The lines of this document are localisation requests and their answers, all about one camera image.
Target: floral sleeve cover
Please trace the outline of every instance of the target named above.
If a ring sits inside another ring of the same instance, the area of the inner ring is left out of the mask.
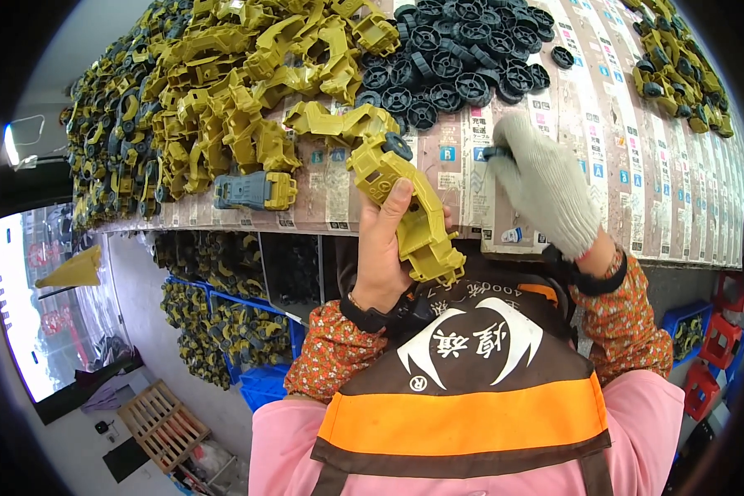
[[[606,277],[617,272],[625,256],[617,250]],[[582,330],[593,340],[589,359],[602,386],[636,369],[653,371],[665,379],[672,369],[672,338],[653,322],[645,273],[634,257],[628,256],[627,262],[625,279],[615,292],[591,297],[570,287],[574,301],[585,310]]]
[[[329,403],[333,394],[383,354],[383,330],[361,332],[339,312],[339,301],[328,302],[308,316],[303,354],[284,379],[289,394]]]

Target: brown apron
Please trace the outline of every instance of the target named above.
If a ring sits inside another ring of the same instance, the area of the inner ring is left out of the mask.
[[[348,474],[470,479],[570,460],[589,496],[613,494],[594,366],[568,346],[554,287],[514,277],[428,290],[436,320],[333,397],[312,494],[338,496]]]

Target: orange stripe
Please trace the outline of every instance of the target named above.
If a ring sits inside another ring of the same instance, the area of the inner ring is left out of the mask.
[[[606,428],[593,372],[503,393],[336,393],[319,436],[357,453],[445,456],[573,444]]]
[[[540,293],[546,298],[548,298],[549,302],[554,302],[554,308],[559,305],[559,301],[557,300],[557,292],[554,291],[553,287],[544,286],[542,284],[519,284],[518,289],[521,291],[529,291],[530,293]]]

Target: glove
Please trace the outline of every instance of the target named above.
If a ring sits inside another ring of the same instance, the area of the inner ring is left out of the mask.
[[[576,157],[540,134],[524,114],[498,121],[494,144],[513,152],[515,160],[488,160],[513,208],[568,259],[587,253],[598,236],[601,212],[587,193]]]

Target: apron strap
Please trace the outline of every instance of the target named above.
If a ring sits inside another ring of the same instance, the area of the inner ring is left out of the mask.
[[[347,472],[341,471],[328,463],[323,463],[312,496],[339,496],[344,489],[347,475],[349,475]]]
[[[578,459],[587,496],[614,496],[612,478],[604,451],[596,451]]]

